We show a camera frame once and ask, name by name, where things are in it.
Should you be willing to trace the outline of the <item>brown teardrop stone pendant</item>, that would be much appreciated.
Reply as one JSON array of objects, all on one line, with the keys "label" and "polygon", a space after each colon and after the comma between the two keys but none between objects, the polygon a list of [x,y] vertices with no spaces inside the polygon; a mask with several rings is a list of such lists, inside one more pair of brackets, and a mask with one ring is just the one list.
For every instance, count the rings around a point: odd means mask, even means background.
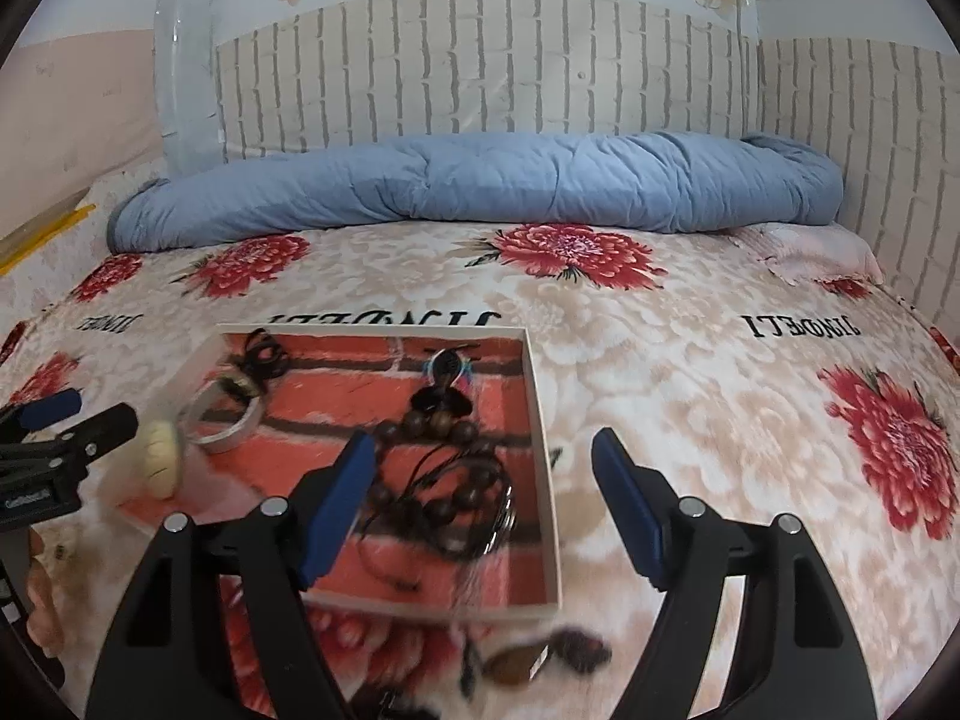
[{"label": "brown teardrop stone pendant", "polygon": [[517,645],[483,661],[482,676],[498,688],[522,688],[537,679],[550,658],[550,645],[544,642]]}]

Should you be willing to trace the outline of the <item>pink floral pillow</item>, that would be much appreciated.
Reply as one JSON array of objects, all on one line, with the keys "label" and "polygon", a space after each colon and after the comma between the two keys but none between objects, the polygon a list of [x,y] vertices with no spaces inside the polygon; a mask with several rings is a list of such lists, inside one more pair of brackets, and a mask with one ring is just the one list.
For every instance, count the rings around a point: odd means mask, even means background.
[{"label": "pink floral pillow", "polygon": [[839,224],[752,224],[732,229],[727,237],[788,283],[839,278],[874,284],[884,281],[871,246]]}]

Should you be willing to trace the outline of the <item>rolled blue quilt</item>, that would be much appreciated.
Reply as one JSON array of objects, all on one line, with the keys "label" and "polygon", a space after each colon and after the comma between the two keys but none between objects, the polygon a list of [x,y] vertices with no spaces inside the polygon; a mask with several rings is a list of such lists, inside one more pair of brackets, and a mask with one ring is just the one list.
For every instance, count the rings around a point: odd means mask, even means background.
[{"label": "rolled blue quilt", "polygon": [[114,254],[398,221],[579,223],[715,232],[823,226],[843,172],[775,135],[459,133],[233,161],[158,181],[112,211]]}]

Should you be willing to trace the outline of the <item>clear plastic sheet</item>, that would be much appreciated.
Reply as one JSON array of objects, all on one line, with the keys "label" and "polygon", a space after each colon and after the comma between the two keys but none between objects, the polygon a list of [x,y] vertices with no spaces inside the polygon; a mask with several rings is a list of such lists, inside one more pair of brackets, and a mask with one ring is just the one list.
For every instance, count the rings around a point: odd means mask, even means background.
[{"label": "clear plastic sheet", "polygon": [[153,82],[169,177],[224,163],[215,0],[156,0]]}]

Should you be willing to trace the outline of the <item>dark brown hair claw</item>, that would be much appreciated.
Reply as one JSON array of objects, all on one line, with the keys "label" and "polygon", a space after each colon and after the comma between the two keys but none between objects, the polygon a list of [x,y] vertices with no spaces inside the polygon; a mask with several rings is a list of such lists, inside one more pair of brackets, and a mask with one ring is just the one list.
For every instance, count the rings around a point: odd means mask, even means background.
[{"label": "dark brown hair claw", "polygon": [[218,379],[218,383],[226,395],[239,403],[249,403],[268,392],[267,379],[252,376],[241,369],[224,372]]}]

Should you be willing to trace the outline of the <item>yellow strip at bedside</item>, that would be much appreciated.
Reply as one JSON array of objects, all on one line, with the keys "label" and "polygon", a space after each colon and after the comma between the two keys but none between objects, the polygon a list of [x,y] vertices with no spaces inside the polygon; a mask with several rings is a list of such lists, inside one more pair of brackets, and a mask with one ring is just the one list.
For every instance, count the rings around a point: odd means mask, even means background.
[{"label": "yellow strip at bedside", "polygon": [[96,206],[94,206],[93,203],[80,206],[80,208],[71,210],[70,213],[62,216],[62,218],[46,224],[46,226],[41,227],[41,229],[37,229],[36,232],[33,232],[31,236],[21,242],[20,245],[11,249],[7,255],[3,255],[0,275],[4,277],[7,273],[10,273],[16,265],[20,265],[23,260],[26,260],[29,255],[34,254],[36,250],[43,249],[44,245],[52,241],[52,239],[57,238],[59,234],[85,221],[94,210],[96,210]]}]

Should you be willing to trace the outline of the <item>black scrunchie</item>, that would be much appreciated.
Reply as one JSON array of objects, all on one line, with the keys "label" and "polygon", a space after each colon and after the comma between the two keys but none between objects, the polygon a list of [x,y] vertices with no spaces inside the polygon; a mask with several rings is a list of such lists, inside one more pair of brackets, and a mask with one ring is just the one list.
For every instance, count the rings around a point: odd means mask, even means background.
[{"label": "black scrunchie", "polygon": [[363,686],[350,700],[358,720],[438,720],[438,713],[416,706],[402,691],[389,686]]}]

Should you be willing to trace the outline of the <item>floral fleece bed blanket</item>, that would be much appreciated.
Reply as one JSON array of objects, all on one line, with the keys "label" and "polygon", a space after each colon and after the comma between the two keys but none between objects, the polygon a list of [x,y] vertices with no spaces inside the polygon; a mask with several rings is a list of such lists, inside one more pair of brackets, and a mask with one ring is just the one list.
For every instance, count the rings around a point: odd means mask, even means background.
[{"label": "floral fleece bed blanket", "polygon": [[[189,388],[277,327],[293,366],[251,437],[176,502],[226,517],[398,419],[430,351],[469,348],[464,387],[511,472],[516,523],[455,567],[376,523],[306,596],[348,699],[389,686],[439,718],[604,718],[664,595],[630,559],[590,469],[617,433],[715,511],[800,516],[892,717],[958,621],[958,376],[884,289],[788,283],[721,236],[582,224],[395,223],[166,254],[94,257],[55,302],[2,302],[2,395],[64,387],[88,410]],[[550,645],[532,683],[489,656]]]}]

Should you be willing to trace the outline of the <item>black hair claw clip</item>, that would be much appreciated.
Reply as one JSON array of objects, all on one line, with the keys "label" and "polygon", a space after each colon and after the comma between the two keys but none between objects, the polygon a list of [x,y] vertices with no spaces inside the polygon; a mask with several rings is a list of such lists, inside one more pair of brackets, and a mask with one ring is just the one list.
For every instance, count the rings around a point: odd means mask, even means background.
[{"label": "black hair claw clip", "polygon": [[290,366],[290,353],[265,328],[257,328],[245,337],[238,367],[247,377],[268,382],[285,376]]}]

